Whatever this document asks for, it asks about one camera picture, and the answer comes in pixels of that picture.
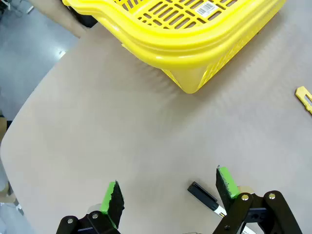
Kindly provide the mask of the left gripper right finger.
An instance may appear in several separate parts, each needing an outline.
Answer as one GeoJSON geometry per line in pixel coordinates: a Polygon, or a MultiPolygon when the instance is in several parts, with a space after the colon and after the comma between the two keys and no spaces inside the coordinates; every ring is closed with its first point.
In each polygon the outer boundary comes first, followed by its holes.
{"type": "Polygon", "coordinates": [[[268,191],[263,197],[241,192],[226,167],[217,167],[215,185],[227,213],[215,234],[241,234],[248,223],[258,224],[265,234],[302,233],[281,192],[268,191]]]}

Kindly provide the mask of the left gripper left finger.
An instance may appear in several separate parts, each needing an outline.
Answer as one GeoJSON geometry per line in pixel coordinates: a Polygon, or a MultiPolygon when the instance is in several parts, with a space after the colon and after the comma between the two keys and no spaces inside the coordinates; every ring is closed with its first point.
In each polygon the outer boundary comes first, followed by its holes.
{"type": "Polygon", "coordinates": [[[61,219],[57,234],[118,234],[124,198],[118,181],[109,183],[100,210],[91,211],[83,218],[73,215],[61,219]]]}

